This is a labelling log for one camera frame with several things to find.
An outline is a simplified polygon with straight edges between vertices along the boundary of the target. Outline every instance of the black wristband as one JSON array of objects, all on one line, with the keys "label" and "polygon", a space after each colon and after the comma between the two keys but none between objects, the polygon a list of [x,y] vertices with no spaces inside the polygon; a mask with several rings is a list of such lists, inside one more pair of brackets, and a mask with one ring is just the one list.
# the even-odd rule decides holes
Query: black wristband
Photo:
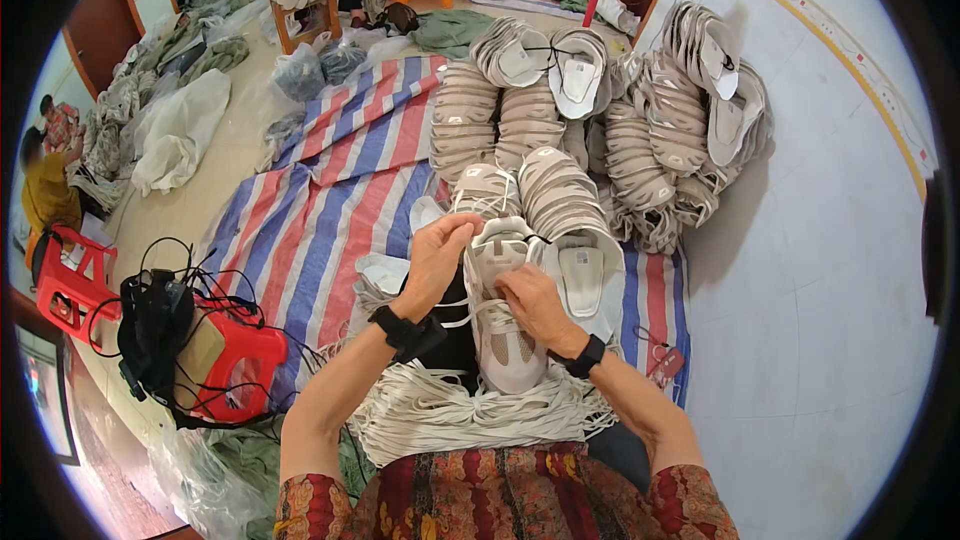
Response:
[{"label": "black wristband", "polygon": [[410,363],[447,338],[447,330],[432,313],[415,325],[409,319],[399,318],[389,305],[384,305],[367,321],[376,323],[387,333],[387,344],[396,349],[393,360],[399,364]]},{"label": "black wristband", "polygon": [[582,352],[576,358],[563,358],[558,354],[550,353],[550,357],[559,362],[570,375],[574,378],[585,380],[591,377],[591,369],[603,360],[604,353],[607,352],[607,345],[603,340],[591,334],[590,340],[586,342]]}]

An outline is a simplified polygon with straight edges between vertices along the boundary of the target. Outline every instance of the person's left hand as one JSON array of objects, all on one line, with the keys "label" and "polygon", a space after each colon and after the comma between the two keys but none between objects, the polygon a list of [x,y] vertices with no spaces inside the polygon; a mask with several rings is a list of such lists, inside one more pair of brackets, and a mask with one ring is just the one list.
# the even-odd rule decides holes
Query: person's left hand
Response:
[{"label": "person's left hand", "polygon": [[473,212],[444,215],[414,234],[410,274],[393,312],[420,321],[444,298],[457,272],[460,253],[483,231],[483,219]]}]

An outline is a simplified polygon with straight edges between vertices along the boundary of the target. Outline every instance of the black bag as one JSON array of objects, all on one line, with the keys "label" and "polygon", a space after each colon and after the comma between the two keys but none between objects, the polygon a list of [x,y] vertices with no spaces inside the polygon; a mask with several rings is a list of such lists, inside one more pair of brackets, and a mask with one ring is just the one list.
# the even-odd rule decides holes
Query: black bag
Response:
[{"label": "black bag", "polygon": [[237,424],[213,423],[183,412],[174,399],[177,357],[186,348],[195,326],[193,288],[178,282],[173,271],[152,269],[120,284],[123,319],[117,348],[123,357],[120,373],[138,401],[147,395],[170,410],[176,428],[230,430],[258,421],[264,413]]}]

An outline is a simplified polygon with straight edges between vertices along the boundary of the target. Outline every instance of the floral dress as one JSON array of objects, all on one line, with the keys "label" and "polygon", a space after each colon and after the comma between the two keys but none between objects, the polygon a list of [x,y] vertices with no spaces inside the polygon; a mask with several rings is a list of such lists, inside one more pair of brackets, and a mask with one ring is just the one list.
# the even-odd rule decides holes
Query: floral dress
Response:
[{"label": "floral dress", "polygon": [[711,476],[675,465],[646,496],[581,442],[413,454],[384,467],[356,507],[340,482],[280,486],[276,540],[738,538]]}]

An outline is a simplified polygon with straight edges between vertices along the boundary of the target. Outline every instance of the red phone case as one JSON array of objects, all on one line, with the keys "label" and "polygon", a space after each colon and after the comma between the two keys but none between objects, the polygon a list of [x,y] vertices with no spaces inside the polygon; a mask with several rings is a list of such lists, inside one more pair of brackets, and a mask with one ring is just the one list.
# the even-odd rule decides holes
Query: red phone case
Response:
[{"label": "red phone case", "polygon": [[684,355],[676,347],[667,351],[666,355],[654,367],[647,379],[665,389],[674,377],[684,368]]}]

